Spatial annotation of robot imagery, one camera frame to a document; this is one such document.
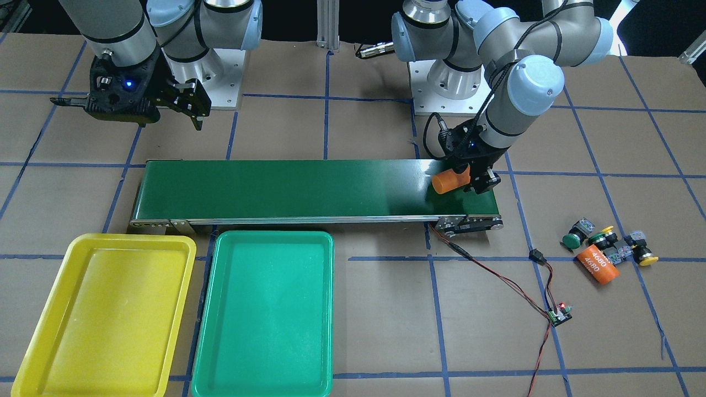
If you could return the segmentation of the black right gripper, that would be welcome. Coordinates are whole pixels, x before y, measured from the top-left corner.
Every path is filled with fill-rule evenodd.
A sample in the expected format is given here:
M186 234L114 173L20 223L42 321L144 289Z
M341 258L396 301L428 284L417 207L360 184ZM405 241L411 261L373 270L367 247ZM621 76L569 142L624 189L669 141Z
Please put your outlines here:
M94 58L84 110L97 120L133 122L141 128L156 123L161 114L154 102L170 75L162 50L155 47L145 60L131 66L117 66L116 55L104 48ZM161 103L188 116L197 131L202 130L212 108L199 79L167 83L161 92Z

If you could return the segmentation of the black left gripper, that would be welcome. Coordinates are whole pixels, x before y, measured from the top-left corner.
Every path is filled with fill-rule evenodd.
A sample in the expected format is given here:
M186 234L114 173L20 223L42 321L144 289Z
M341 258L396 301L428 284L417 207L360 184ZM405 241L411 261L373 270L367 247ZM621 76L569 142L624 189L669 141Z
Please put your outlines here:
M500 175L492 166L507 151L507 148L486 143L481 137L482 132L494 130L484 124L472 127L470 122L464 122L445 132L445 155L452 168L459 171L466 166L463 191L477 195L492 191L501 183Z

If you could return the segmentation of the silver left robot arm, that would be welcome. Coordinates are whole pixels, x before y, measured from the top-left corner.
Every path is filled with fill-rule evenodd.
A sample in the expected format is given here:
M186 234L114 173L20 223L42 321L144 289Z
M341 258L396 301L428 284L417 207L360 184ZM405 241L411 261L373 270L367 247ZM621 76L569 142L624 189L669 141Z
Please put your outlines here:
M405 1L391 21L401 61L433 60L449 71L484 78L490 93L476 115L441 132L450 169L434 177L439 194L452 173L457 186L483 194L501 179L494 164L554 104L565 66L593 65L608 55L613 28L592 1L544 1L538 21L484 1Z

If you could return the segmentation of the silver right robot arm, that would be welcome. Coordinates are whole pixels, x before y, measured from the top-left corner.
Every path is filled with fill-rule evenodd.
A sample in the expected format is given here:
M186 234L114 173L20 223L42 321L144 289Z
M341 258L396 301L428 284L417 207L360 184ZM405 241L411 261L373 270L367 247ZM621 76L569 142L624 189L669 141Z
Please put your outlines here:
M97 120L156 123L161 108L201 130L212 110L236 110L245 56L258 47L260 1L62 1L93 50L85 98L51 98Z

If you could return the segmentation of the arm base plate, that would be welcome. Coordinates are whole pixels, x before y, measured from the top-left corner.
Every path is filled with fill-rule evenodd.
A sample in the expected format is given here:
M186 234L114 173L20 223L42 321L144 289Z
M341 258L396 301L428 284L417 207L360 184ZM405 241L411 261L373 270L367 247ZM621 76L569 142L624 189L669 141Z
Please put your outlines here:
M237 110L247 51L209 49L197 60L172 60L167 57L175 78L184 83L197 78L204 86L214 110Z
M474 116L490 92L480 57L474 53L450 60L408 59L409 83L417 116Z

